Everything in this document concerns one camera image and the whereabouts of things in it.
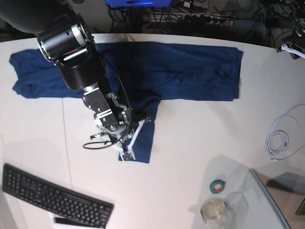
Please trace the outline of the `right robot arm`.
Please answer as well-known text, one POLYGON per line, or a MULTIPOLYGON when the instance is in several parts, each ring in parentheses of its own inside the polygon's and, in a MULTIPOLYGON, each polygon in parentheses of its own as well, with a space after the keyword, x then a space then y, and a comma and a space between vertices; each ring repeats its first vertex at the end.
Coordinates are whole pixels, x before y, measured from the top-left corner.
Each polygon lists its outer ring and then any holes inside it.
POLYGON ((100 136, 110 138, 106 147, 133 146, 143 121, 134 120, 131 105, 110 90, 94 38, 67 1, 3 0, 0 16, 16 29, 34 34, 42 55, 59 69, 68 88, 83 91, 100 136))

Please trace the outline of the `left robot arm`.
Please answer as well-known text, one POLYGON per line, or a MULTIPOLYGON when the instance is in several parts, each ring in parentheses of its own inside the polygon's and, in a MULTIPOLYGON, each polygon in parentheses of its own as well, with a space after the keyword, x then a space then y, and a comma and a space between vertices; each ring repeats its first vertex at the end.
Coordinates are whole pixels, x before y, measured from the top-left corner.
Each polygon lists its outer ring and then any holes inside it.
POLYGON ((283 45, 279 51, 290 53, 296 60, 305 58, 305 1, 304 0, 283 0, 282 3, 290 9, 289 18, 293 21, 291 35, 283 38, 283 45))

